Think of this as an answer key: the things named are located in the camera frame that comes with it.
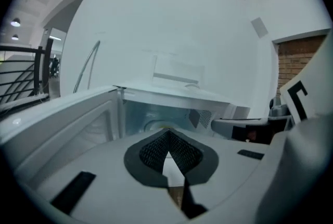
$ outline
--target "person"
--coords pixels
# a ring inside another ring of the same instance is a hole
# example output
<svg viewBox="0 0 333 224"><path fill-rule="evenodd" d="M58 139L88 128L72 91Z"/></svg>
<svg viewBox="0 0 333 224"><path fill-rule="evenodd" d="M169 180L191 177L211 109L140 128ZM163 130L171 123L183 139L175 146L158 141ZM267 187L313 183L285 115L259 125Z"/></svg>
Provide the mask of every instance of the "person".
<svg viewBox="0 0 333 224"><path fill-rule="evenodd" d="M58 65L56 68L56 77L59 77L60 59L58 60Z"/></svg>
<svg viewBox="0 0 333 224"><path fill-rule="evenodd" d="M58 64L59 64L58 59L56 57L53 58L53 62L51 65L51 77L55 77L55 73L56 73Z"/></svg>

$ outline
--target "black metal railing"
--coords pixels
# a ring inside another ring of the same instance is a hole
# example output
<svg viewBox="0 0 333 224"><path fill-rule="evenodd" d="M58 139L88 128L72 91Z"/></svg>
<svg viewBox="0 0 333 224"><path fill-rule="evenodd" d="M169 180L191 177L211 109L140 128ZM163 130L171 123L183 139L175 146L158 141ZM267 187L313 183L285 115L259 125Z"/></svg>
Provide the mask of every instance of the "black metal railing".
<svg viewBox="0 0 333 224"><path fill-rule="evenodd" d="M33 60L4 60L2 63L32 63L24 70L0 71L0 86L9 85L3 94L0 94L0 104L15 101L20 97L21 93L30 92L31 95L38 95L40 90L43 93L48 93L48 76L49 76L49 60L50 49L47 47L43 50L41 46L38 48L25 48L16 46L1 46L0 51L5 52L24 52L34 54ZM43 63L41 64L41 56L44 55ZM40 67L42 65L42 75L40 75ZM1 80L2 74L20 73L15 81L4 82ZM33 82L33 88L27 89Z"/></svg>

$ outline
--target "ceiling light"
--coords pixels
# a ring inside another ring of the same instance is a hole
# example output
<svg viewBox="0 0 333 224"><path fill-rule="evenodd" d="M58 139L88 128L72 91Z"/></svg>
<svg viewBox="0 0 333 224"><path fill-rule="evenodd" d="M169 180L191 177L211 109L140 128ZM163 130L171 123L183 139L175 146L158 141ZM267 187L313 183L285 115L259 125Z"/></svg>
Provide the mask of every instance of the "ceiling light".
<svg viewBox="0 0 333 224"><path fill-rule="evenodd" d="M13 35L13 36L11 37L11 39L14 40L14 41L18 41L18 40L19 40L19 37L18 37L17 34L15 34L15 35Z"/></svg>
<svg viewBox="0 0 333 224"><path fill-rule="evenodd" d="M19 26L21 26L21 21L19 18L14 18L10 24L14 27L19 27Z"/></svg>
<svg viewBox="0 0 333 224"><path fill-rule="evenodd" d="M58 41L61 41L60 38L57 38L57 37L54 37L54 36L50 36L49 38L51 38L51 39L55 39L55 40L58 40Z"/></svg>

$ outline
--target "white wall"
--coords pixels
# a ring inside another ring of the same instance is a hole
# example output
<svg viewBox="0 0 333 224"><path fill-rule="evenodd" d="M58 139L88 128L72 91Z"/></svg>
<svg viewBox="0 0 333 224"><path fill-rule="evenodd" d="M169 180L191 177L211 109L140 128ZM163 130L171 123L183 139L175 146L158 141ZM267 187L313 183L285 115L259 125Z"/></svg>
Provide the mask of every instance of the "white wall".
<svg viewBox="0 0 333 224"><path fill-rule="evenodd" d="M65 43L66 35L67 35L66 32L52 28L50 36L59 38L59 39L61 39L61 41L53 39L51 56L52 56L52 54L56 54L56 55L62 54L62 49L63 49L63 45Z"/></svg>
<svg viewBox="0 0 333 224"><path fill-rule="evenodd" d="M260 15L275 42L320 34L332 21L322 0L258 0Z"/></svg>
<svg viewBox="0 0 333 224"><path fill-rule="evenodd" d="M246 0L249 21L262 19L258 0ZM270 100L276 96L278 81L278 54L271 35L267 33L258 40L257 78L248 118L268 116Z"/></svg>
<svg viewBox="0 0 333 224"><path fill-rule="evenodd" d="M245 0L83 0L63 49L61 96L72 93L89 52L101 40L91 88L149 81L153 55L158 55L205 66L205 90L249 104L259 38L245 11ZM79 90L87 88L89 69Z"/></svg>

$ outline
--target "staircase railing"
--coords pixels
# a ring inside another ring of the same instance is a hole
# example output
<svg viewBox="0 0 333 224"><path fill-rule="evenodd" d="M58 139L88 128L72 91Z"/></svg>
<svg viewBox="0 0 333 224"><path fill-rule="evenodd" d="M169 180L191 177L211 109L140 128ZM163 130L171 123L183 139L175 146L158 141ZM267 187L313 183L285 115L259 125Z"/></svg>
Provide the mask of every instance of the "staircase railing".
<svg viewBox="0 0 333 224"><path fill-rule="evenodd" d="M90 53L89 53L89 55L87 57L87 60L85 61L84 65L83 65L83 67L81 69L81 72L79 74L78 80L76 81L73 93L76 93L78 91L78 88L79 88L79 85L80 85L83 73L85 71L85 68L87 67L88 62L89 62L90 58L92 57L93 53L95 52L94 59L93 59L93 62L92 62L92 66L91 66L91 69L90 69L89 80L88 80L88 89L89 89L89 87L90 87L90 79L91 79L91 76L92 76L92 71L93 71L93 66L94 66L94 61L95 61L95 57L96 57L99 45L100 45L100 41L97 41L95 43L93 49L90 51Z"/></svg>
<svg viewBox="0 0 333 224"><path fill-rule="evenodd" d="M0 80L1 84L0 86L4 85L10 85L10 87L0 95L0 104L3 102L5 97L8 97L6 99L6 102L10 102L10 99L15 95L13 101L17 100L20 97L21 93L30 91L30 95L37 95L40 92L40 88L45 92L48 92L48 63L49 63L49 51L43 50L41 46L36 48L26 48L26 47L16 47L16 46L1 46L0 45L0 51L5 52L23 52L23 53L31 53L35 54L33 60L3 60L1 63L33 63L25 70L10 70L10 71L1 71L0 72L0 78L2 74L8 74L8 73L20 73L18 77L16 77L15 81L10 82L3 82L3 80ZM41 55L44 55L43 59L43 71L42 71L42 80L40 80L40 65L41 65ZM30 83L33 82L33 88L27 89L27 87L30 85Z"/></svg>

